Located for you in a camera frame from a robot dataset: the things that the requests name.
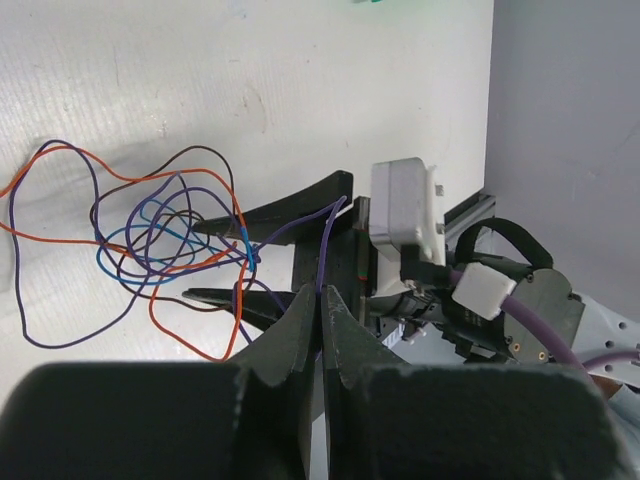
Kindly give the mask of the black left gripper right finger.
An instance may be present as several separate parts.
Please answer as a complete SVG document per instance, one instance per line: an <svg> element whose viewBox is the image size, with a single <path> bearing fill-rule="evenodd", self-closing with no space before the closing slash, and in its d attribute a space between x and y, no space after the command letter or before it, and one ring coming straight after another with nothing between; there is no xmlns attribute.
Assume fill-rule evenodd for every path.
<svg viewBox="0 0 640 480"><path fill-rule="evenodd" d="M623 435L575 368L412 365L321 296L332 479L635 479Z"/></svg>

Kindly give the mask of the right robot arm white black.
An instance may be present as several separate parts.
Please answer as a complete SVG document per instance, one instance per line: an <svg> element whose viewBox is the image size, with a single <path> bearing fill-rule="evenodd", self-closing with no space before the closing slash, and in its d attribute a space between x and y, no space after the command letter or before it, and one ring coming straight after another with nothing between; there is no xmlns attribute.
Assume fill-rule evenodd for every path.
<svg viewBox="0 0 640 480"><path fill-rule="evenodd" d="M417 158L374 165L354 197L337 171L281 200L201 220L195 231L242 239L253 252L292 246L292 283L337 295L350 328L391 348L434 327L472 362L574 365L618 384L639 383L639 325L577 293L523 227L487 212L488 199L441 211L436 171Z"/></svg>

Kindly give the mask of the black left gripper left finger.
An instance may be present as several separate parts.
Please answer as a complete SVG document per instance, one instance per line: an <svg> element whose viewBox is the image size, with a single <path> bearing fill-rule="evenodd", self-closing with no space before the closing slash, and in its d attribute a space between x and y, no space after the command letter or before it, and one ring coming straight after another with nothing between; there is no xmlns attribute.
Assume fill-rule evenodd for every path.
<svg viewBox="0 0 640 480"><path fill-rule="evenodd" d="M1 415L5 479L305 479L316 293L224 363L53 363Z"/></svg>

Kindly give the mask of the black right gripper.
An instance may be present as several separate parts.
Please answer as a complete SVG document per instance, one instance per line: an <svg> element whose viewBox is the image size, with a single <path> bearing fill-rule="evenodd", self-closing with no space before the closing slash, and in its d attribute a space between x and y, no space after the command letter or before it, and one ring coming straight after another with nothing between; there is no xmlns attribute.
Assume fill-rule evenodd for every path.
<svg viewBox="0 0 640 480"><path fill-rule="evenodd" d="M368 299L376 292L378 254L368 234L370 199L356 198L333 223L328 244L321 245L328 216L296 225L269 240L280 227L328 207L340 197L346 203L353 199L352 173L337 170L324 179L294 194L243 213L248 239L252 243L289 245L295 241L292 291L276 291L259 282L259 289L243 290L191 287L182 295L188 300L221 308L233 315L240 313L244 324L260 330L266 337L255 337L250 343L260 345L297 345L300 325L291 322L287 310L297 296L296 291L313 283L319 268L319 256L325 254L324 283L338 290L352 316L362 325L375 325Z"/></svg>

